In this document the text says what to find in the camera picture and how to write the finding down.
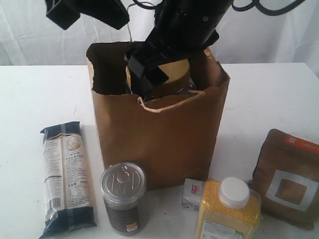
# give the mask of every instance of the white curtain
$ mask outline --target white curtain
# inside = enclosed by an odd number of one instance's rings
[[[235,4],[250,1],[235,0]],[[261,4],[279,9],[292,1],[261,0]],[[81,65],[86,64],[91,43],[129,40],[126,26],[115,30],[82,15],[63,31],[45,12],[44,0],[0,0],[0,65]],[[144,40],[153,27],[154,12],[137,6],[129,12],[133,40]],[[305,62],[319,76],[318,25],[318,0],[306,0],[281,16],[266,16],[256,8],[246,12],[230,8],[218,26],[220,39],[211,49],[221,63]]]

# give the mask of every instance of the white table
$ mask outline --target white table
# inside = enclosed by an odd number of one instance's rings
[[[251,178],[271,128],[319,143],[319,79],[302,63],[223,65],[231,84],[211,176]],[[97,228],[68,239],[119,239],[100,193],[103,172],[86,66],[0,67],[0,238],[36,239],[44,228],[42,135],[46,126],[79,120],[92,173]],[[134,236],[191,239],[197,213],[180,205],[181,188],[148,193],[150,221]],[[306,232],[265,216],[255,239],[310,239]]]

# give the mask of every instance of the jar lid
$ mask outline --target jar lid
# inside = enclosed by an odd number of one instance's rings
[[[238,178],[229,177],[224,179],[219,187],[219,199],[230,208],[240,209],[249,201],[248,185]]]
[[[107,168],[101,177],[104,200],[114,206],[127,206],[140,199],[146,191],[146,177],[134,163],[119,163]]]

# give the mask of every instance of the paper bag handle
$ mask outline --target paper bag handle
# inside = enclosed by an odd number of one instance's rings
[[[166,106],[166,107],[163,107],[163,108],[160,108],[160,109],[148,108],[148,107],[145,105],[145,103],[144,103],[142,97],[138,97],[138,103],[139,103],[139,104],[144,108],[144,110],[146,110],[146,111],[149,111],[149,112],[152,112],[152,113],[161,113],[161,112],[163,112],[163,111],[167,111],[167,110],[169,110],[169,109],[172,109],[172,108],[181,106],[181,105],[183,105],[183,104],[185,104],[185,103],[192,102],[192,101],[194,101],[194,100],[196,100],[196,99],[198,99],[198,98],[200,98],[200,97],[206,95],[206,92],[205,92],[205,91],[190,90],[190,91],[188,91],[188,92],[189,92],[189,93],[192,93],[192,94],[196,94],[196,95],[195,95],[195,96],[192,96],[192,97],[190,97],[190,98],[187,98],[187,99],[185,99],[185,100],[183,100],[183,101],[181,101],[181,102],[178,102],[178,103],[176,103],[176,104],[174,104],[174,105],[172,105],[172,106]]]

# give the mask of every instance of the brown package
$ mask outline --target brown package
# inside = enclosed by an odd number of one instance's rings
[[[312,229],[319,218],[318,182],[319,145],[270,130],[251,185],[262,197],[263,211]]]
[[[206,180],[229,85],[209,49],[190,60],[198,91],[143,104],[125,94],[125,52],[140,43],[92,44],[87,51],[104,166],[134,161],[148,188]]]

